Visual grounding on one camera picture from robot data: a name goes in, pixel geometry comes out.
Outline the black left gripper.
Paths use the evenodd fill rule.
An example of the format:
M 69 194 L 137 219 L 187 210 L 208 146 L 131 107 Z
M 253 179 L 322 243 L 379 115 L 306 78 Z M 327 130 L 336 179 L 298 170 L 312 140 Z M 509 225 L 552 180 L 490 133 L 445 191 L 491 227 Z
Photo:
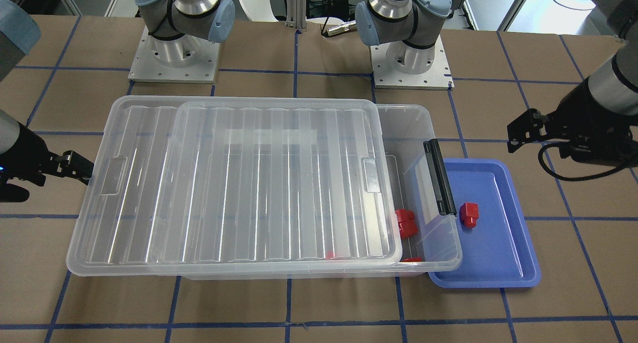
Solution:
M 636 115 L 613 113 L 586 96 L 567 96 L 547 116 L 529 109 L 507 125 L 507 150 L 550 139 L 565 140 L 562 158 L 610 167 L 636 167 Z

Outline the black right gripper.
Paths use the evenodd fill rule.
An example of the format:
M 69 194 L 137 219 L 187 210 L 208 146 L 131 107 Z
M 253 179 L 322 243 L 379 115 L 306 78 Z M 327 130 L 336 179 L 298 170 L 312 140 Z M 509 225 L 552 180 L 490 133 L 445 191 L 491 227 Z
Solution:
M 88 185 L 94 168 L 92 161 L 75 151 L 66 151 L 62 156 L 54 154 L 40 136 L 25 126 L 19 126 L 9 148 L 1 150 L 0 163 L 2 202 L 25 202 L 29 198 L 29 191 L 9 183 L 11 179 L 42 187 L 45 175 L 49 174 L 73 178 Z

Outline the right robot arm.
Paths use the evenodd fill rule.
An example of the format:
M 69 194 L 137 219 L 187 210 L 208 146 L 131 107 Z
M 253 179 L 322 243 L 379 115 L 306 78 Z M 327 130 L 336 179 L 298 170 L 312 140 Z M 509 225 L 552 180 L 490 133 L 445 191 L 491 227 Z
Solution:
M 157 43 L 203 39 L 223 43 L 235 22 L 232 0 L 135 0 L 148 35 Z M 322 34 L 330 38 L 355 29 L 368 47 L 389 43 L 408 53 L 433 52 L 444 22 L 453 14 L 452 0 L 365 0 L 354 20 Z M 5 78 L 40 39 L 30 14 L 11 0 L 1 0 L 1 77 Z M 70 177 L 84 184 L 93 163 L 76 152 L 51 152 L 45 141 L 9 114 L 1 113 L 1 201 L 25 202 L 30 193 L 12 179 L 44 186 L 46 176 Z

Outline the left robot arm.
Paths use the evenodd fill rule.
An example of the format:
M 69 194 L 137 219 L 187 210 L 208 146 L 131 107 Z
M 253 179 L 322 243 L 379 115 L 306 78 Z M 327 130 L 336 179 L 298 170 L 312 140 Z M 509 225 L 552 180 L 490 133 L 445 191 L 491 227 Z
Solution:
M 543 142 L 538 153 L 556 147 L 562 158 L 610 166 L 637 166 L 637 0 L 591 0 L 606 16 L 608 26 L 625 43 L 597 70 L 565 96 L 555 111 L 529 109 L 507 125 L 511 154 L 528 143 Z M 406 53 L 431 59 L 452 0 L 364 0 L 355 20 L 361 41 L 369 46 L 392 43 L 401 72 L 419 74 L 427 64 L 408 66 Z

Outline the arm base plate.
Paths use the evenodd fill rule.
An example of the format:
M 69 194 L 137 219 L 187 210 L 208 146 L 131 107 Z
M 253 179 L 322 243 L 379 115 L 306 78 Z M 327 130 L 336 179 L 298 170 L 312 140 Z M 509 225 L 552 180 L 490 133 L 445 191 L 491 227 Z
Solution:
M 380 89 L 454 89 L 442 37 L 426 49 L 401 41 L 370 47 L 374 86 Z
M 161 41 L 150 36 L 144 27 L 128 79 L 146 83 L 214 84 L 221 46 L 190 35 Z

